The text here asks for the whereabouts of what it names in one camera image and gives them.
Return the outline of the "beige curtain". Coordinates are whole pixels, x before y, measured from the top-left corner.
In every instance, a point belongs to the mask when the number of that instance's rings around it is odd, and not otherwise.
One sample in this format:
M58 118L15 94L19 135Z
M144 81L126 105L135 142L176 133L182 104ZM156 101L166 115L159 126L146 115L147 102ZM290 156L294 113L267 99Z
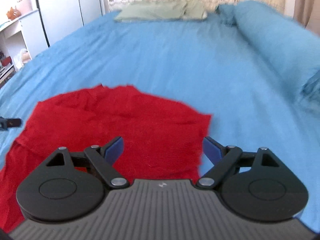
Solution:
M294 19L319 35L319 0L295 0Z

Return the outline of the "blue bed sheet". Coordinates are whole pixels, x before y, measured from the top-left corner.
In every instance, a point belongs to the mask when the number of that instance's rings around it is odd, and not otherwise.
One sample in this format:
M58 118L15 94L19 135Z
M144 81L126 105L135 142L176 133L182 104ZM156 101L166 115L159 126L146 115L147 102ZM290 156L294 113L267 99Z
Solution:
M26 121L39 101L96 85L133 85L212 114L210 135L269 147L306 185L302 221L319 230L319 115L301 106L236 27L117 23L107 14L43 51L1 89L1 116Z

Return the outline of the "white shelf unit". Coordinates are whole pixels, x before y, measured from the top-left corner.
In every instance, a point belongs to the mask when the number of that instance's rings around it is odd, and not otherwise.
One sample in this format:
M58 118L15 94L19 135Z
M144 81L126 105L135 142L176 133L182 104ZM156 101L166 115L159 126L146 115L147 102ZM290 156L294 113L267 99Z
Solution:
M11 58L15 72L21 70L49 45L40 11L31 0L19 0L14 6L20 16L1 26L1 51Z

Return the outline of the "folded blue duvet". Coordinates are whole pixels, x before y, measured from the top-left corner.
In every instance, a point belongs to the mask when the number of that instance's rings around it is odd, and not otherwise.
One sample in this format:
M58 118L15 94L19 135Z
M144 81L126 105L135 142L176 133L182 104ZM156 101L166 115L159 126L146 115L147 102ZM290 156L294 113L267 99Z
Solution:
M247 0L216 9L235 25L284 81L292 97L319 108L319 37L265 3Z

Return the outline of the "white wardrobe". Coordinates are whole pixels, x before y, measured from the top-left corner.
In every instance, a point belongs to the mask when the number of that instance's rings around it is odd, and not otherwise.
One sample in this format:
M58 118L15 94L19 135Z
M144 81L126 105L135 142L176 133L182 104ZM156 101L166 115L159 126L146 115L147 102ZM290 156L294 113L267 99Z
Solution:
M103 0L36 0L48 46L105 13Z

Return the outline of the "green pillow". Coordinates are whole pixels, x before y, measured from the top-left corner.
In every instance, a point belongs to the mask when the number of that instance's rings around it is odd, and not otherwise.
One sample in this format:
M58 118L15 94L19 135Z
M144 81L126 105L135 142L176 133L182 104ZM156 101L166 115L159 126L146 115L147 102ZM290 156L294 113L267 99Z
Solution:
M116 22L202 21L208 12L199 0L138 1L129 4L114 18Z

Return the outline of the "red long-sleeve sweater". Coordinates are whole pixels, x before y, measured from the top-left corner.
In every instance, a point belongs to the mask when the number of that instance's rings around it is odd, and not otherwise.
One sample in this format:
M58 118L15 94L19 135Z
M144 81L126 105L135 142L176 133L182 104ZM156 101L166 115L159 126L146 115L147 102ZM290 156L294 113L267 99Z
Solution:
M58 147L81 152L124 139L114 168L127 180L198 180L202 141L211 115L132 86L97 86L39 102L13 141L1 169L1 228L23 221L18 185Z

